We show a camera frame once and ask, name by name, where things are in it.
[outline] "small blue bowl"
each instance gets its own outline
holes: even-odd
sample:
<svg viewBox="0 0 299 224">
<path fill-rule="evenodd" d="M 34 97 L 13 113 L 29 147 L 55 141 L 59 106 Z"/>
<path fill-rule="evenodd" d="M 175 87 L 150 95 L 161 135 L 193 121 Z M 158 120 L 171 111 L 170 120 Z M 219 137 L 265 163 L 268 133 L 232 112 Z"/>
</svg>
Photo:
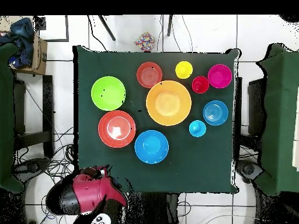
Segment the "small blue bowl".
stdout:
<svg viewBox="0 0 299 224">
<path fill-rule="evenodd" d="M 141 133 L 136 139 L 134 147 L 137 157 L 148 164 L 161 162 L 169 149 L 166 137 L 161 132 L 154 130 Z"/>
<path fill-rule="evenodd" d="M 219 100 L 212 100 L 204 106 L 203 118 L 210 125 L 221 125 L 226 122 L 227 117 L 227 106 Z"/>
<path fill-rule="evenodd" d="M 190 134 L 196 138 L 203 136 L 206 133 L 206 130 L 207 130 L 206 125 L 204 124 L 204 122 L 200 120 L 194 120 L 189 125 Z"/>
</svg>

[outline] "red plate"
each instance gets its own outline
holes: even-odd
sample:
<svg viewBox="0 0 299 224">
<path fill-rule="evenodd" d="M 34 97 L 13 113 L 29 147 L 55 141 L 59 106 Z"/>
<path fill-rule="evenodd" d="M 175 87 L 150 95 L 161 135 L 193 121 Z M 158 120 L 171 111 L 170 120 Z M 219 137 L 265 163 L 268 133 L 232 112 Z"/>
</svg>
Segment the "red plate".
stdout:
<svg viewBox="0 0 299 224">
<path fill-rule="evenodd" d="M 137 70 L 137 80 L 145 88 L 151 88 L 162 80 L 162 71 L 154 62 L 145 62 Z"/>
<path fill-rule="evenodd" d="M 99 136 L 104 144 L 112 148 L 122 148 L 134 138 L 136 126 L 133 118 L 124 111 L 110 111 L 101 119 Z"/>
</svg>

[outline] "blue cloth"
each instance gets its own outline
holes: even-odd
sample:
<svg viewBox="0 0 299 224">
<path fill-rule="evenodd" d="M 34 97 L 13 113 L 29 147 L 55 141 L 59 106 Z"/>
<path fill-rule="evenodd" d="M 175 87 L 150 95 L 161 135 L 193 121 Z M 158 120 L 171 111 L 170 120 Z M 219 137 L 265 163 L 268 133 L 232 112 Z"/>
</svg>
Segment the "blue cloth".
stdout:
<svg viewBox="0 0 299 224">
<path fill-rule="evenodd" d="M 0 45 L 13 43 L 19 51 L 10 57 L 9 63 L 17 69 L 32 64 L 34 31 L 31 20 L 23 18 L 11 24 L 11 33 L 0 36 Z"/>
</svg>

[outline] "green table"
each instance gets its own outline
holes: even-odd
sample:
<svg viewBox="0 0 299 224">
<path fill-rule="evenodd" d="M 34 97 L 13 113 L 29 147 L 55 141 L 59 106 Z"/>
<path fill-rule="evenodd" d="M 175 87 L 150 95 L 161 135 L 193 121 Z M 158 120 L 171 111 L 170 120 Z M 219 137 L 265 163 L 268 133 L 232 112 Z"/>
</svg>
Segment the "green table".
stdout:
<svg viewBox="0 0 299 224">
<path fill-rule="evenodd" d="M 199 75 L 207 76 L 215 64 L 225 64 L 234 72 L 234 59 L 238 50 L 227 54 L 197 54 L 181 52 L 91 52 L 77 46 L 78 53 L 78 163 L 79 167 L 95 165 L 112 166 L 111 175 L 116 177 L 123 190 L 128 190 L 128 179 L 138 192 L 212 192 L 235 193 L 231 185 L 232 161 L 232 106 L 234 82 L 225 89 L 210 86 L 204 94 L 191 90 L 192 80 Z M 147 61 L 157 63 L 163 72 L 162 80 L 174 80 L 186 86 L 192 98 L 188 117 L 180 124 L 164 127 L 148 115 L 145 99 L 149 89 L 142 87 L 136 77 L 138 67 Z M 193 73 L 188 79 L 179 79 L 175 66 L 189 61 Z M 103 76 L 115 76 L 126 87 L 126 100 L 119 108 L 129 113 L 136 123 L 136 135 L 126 147 L 115 149 L 106 146 L 99 138 L 98 123 L 107 113 L 98 109 L 91 99 L 93 83 Z M 221 126 L 207 124 L 207 132 L 201 138 L 189 134 L 189 124 L 203 119 L 203 107 L 211 100 L 223 101 L 229 109 L 229 117 Z M 167 157 L 156 165 L 140 161 L 134 151 L 134 143 L 146 130 L 162 132 L 168 139 Z"/>
</svg>

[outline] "bowl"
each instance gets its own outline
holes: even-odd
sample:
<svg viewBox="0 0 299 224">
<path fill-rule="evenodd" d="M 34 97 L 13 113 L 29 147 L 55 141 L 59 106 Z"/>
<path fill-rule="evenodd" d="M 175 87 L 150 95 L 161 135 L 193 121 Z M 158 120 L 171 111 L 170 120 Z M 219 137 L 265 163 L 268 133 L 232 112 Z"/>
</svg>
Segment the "bowl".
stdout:
<svg viewBox="0 0 299 224">
<path fill-rule="evenodd" d="M 209 82 L 204 76 L 195 77 L 192 82 L 192 90 L 195 93 L 204 93 L 208 90 Z"/>
<path fill-rule="evenodd" d="M 118 109 L 126 98 L 126 89 L 123 83 L 113 76 L 104 76 L 98 79 L 91 88 L 93 103 L 104 111 Z"/>
<path fill-rule="evenodd" d="M 222 89 L 227 87 L 230 84 L 231 79 L 231 70 L 224 64 L 214 65 L 208 71 L 208 81 L 214 88 Z"/>
<path fill-rule="evenodd" d="M 137 80 L 145 88 L 151 88 L 162 80 L 162 70 L 154 62 L 145 62 L 137 70 Z"/>
<path fill-rule="evenodd" d="M 180 79 L 186 79 L 192 74 L 192 64 L 187 61 L 178 63 L 175 67 L 175 74 Z"/>
<path fill-rule="evenodd" d="M 204 122 L 200 120 L 194 120 L 190 125 L 189 125 L 189 132 L 191 135 L 194 137 L 202 137 L 206 133 L 207 127 Z"/>
<path fill-rule="evenodd" d="M 164 80 L 148 92 L 146 106 L 149 116 L 158 124 L 176 125 L 190 113 L 191 97 L 179 82 Z"/>
<path fill-rule="evenodd" d="M 167 138 L 159 131 L 142 132 L 135 141 L 137 157 L 147 164 L 156 164 L 167 156 L 169 145 Z"/>
<path fill-rule="evenodd" d="M 210 125 L 221 125 L 227 117 L 227 106 L 219 100 L 212 100 L 204 106 L 203 118 Z"/>
<path fill-rule="evenodd" d="M 98 133 L 104 144 L 122 148 L 134 138 L 136 126 L 133 118 L 124 111 L 110 111 L 99 122 Z"/>
</svg>

